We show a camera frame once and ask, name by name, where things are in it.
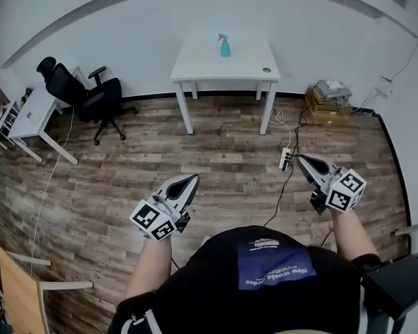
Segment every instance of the person's right arm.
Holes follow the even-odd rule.
[[[341,255],[352,261],[369,253],[378,254],[353,210],[341,213],[330,208],[330,211],[333,219],[334,236]]]

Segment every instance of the forearm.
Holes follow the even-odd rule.
[[[155,242],[146,239],[133,271],[126,298],[154,292],[170,277],[172,261],[171,237]]]
[[[351,261],[367,253],[378,254],[353,210],[347,213],[341,213],[335,209],[330,209],[330,211],[332,213],[336,244],[341,254],[347,260]]]

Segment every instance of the person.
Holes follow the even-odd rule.
[[[357,333],[362,268],[381,262],[356,213],[330,211],[339,253],[249,226],[170,276],[170,237],[147,239],[108,334],[144,333],[135,322],[149,310],[163,334]]]

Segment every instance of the black t-shirt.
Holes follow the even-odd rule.
[[[280,232],[251,226],[209,239],[154,294],[119,304],[108,333],[151,309],[164,334],[356,333],[360,272],[376,255],[349,262]]]

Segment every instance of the white cube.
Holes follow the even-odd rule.
[[[161,241],[176,229],[171,217],[156,206],[141,199],[130,220],[149,239]]]
[[[331,185],[326,205],[345,213],[359,202],[366,185],[361,176],[349,170]]]

